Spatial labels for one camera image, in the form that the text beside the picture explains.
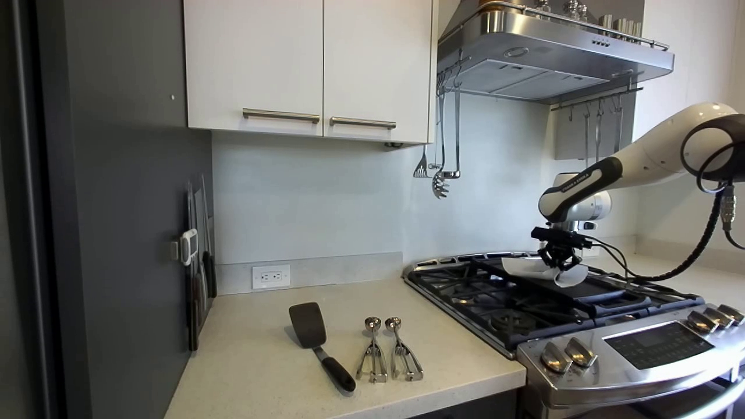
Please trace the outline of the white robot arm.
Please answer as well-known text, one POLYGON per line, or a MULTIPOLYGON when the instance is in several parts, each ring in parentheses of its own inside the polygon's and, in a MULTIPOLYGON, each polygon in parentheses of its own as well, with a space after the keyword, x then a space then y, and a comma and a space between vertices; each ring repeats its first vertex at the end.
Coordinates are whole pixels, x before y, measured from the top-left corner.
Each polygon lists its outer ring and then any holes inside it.
POLYGON ((548 218, 548 228, 535 228, 535 237, 544 242, 539 257, 558 269, 580 262, 575 252, 584 242, 573 232, 563 232, 562 224, 580 199, 598 191, 651 183, 678 173, 708 181, 742 181, 742 145, 745 114, 722 102, 685 107, 628 147, 549 185, 537 198, 537 209, 548 218))

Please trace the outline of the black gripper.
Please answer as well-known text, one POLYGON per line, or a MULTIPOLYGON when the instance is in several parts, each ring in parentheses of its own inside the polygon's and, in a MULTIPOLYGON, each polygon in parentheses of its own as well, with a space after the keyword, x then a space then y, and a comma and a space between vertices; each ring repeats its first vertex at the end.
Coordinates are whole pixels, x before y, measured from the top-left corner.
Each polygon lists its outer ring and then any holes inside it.
POLYGON ((535 226, 531 235, 539 242, 537 256, 558 269, 570 269, 580 262, 580 252, 591 242, 573 230, 535 226))

